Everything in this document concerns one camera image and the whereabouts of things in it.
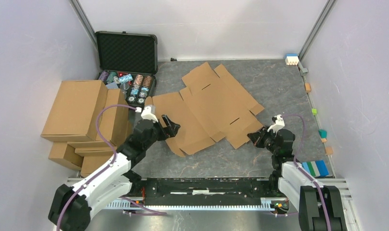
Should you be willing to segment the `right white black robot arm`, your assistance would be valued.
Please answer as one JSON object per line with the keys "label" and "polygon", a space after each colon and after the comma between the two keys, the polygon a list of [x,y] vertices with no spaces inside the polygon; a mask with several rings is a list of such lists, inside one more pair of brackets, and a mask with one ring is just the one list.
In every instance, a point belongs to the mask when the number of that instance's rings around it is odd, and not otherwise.
{"label": "right white black robot arm", "polygon": [[263,126],[247,136],[255,147],[265,148],[272,154],[274,171],[270,175],[269,192],[274,196],[284,194],[289,199],[297,209],[302,231],[348,229],[339,189],[319,182],[296,160],[294,133]]}

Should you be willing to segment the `brown cardboard box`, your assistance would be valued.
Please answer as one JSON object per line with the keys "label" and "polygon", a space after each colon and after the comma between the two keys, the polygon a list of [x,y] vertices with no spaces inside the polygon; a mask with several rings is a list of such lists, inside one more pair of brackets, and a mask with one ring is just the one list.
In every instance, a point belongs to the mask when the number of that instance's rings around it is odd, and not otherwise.
{"label": "brown cardboard box", "polygon": [[182,77],[185,88],[148,97],[155,115],[167,115],[181,127],[166,143],[177,156],[193,155],[226,139],[238,149],[248,134],[262,128],[256,116],[264,107],[234,78],[223,64],[205,62]]}

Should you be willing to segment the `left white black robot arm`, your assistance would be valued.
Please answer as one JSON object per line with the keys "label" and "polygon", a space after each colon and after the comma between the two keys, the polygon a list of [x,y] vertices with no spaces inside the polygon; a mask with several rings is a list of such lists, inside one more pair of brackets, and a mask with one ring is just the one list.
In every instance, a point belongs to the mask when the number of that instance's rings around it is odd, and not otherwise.
{"label": "left white black robot arm", "polygon": [[136,196],[142,184],[132,171],[157,141],[177,135],[180,125],[162,115],[159,121],[142,119],[133,132],[103,165],[79,182],[62,184],[55,191],[48,219],[58,231],[84,231],[93,217],[113,200],[126,194]]}

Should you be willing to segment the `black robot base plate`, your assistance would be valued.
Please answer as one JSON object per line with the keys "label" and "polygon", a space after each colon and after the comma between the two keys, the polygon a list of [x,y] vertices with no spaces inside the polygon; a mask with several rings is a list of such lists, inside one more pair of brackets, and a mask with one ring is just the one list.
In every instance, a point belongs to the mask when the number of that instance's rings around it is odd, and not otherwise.
{"label": "black robot base plate", "polygon": [[284,200],[268,178],[146,178],[133,184],[126,197],[144,205],[259,205],[262,198]]}

